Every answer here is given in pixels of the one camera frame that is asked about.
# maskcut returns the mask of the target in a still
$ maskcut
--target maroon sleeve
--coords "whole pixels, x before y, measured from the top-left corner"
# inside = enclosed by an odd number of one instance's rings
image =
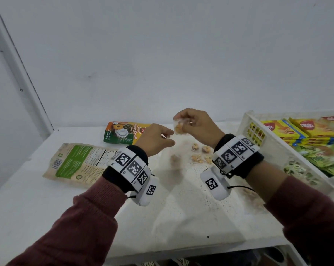
[[[313,265],[334,265],[334,202],[328,196],[288,177],[266,208]]]
[[[52,228],[8,265],[102,265],[118,224],[114,216],[126,195],[99,178],[73,198]]]

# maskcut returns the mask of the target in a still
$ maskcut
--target white wrist device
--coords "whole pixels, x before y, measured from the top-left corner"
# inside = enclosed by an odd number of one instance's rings
[[[230,195],[230,185],[225,176],[231,178],[233,170],[259,149],[245,136],[238,135],[212,155],[216,167],[212,166],[202,172],[200,178],[216,200],[221,201]]]
[[[136,196],[132,199],[137,205],[147,206],[150,203],[159,179],[135,152],[126,147],[119,149],[108,162],[108,166],[132,184],[135,191],[131,196]]]

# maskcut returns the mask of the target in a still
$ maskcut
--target black cable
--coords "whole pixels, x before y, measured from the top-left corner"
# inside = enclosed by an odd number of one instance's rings
[[[251,191],[254,191],[254,189],[246,187],[246,186],[229,186],[227,187],[228,189],[232,189],[232,188],[245,188],[245,189],[250,189]]]

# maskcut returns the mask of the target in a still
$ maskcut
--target table surface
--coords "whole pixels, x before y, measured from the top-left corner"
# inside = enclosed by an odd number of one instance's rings
[[[219,127],[235,133],[239,123]],[[42,177],[62,143],[109,146],[105,127],[59,128],[0,189],[0,265],[20,254],[52,226],[85,191]],[[190,139],[189,136],[178,138]],[[160,179],[149,206],[128,200],[116,216],[118,231],[106,263],[117,265],[171,257],[211,254],[288,244],[281,224],[264,209],[253,208],[240,188],[216,201],[199,178],[205,165],[172,171],[163,167],[171,149],[149,158]],[[232,178],[231,185],[242,179]]]

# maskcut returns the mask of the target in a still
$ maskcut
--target white plastic crate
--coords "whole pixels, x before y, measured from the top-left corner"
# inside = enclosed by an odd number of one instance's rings
[[[327,177],[260,122],[261,120],[281,120],[289,117],[319,119],[326,116],[334,116],[334,111],[276,114],[255,114],[249,111],[245,113],[237,135],[243,134],[260,146],[260,152],[266,161],[327,194],[334,201],[334,177]]]

